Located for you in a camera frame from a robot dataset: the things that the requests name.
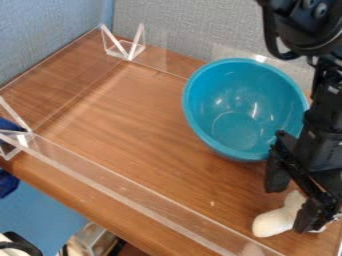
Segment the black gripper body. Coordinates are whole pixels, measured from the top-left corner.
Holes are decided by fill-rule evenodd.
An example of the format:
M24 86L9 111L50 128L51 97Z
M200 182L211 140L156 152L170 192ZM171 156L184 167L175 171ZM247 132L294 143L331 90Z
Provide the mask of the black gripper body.
M289 169L290 181L306 198L330 194L338 200L338 218L342 215L342 117L337 111L307 110L303 128L295 138L283 130L270 148L270 157L281 160Z

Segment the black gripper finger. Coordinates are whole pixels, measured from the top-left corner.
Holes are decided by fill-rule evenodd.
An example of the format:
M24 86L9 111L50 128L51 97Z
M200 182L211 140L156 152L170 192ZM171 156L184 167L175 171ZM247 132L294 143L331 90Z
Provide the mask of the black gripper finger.
M301 202L293 229L297 233L321 232L337 220L338 200L330 194L321 194Z
M270 157L266 164L265 190L267 193L282 192L287 189L291 177L285 163Z

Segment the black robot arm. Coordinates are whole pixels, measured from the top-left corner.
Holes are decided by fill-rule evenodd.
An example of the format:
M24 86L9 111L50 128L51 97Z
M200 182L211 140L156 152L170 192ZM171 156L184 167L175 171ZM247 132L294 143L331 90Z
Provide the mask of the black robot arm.
M342 0L257 0L265 42L281 60L307 58L315 69L311 105L299 136L279 130L265 190L294 182L307 196L294 220L299 233L342 218Z

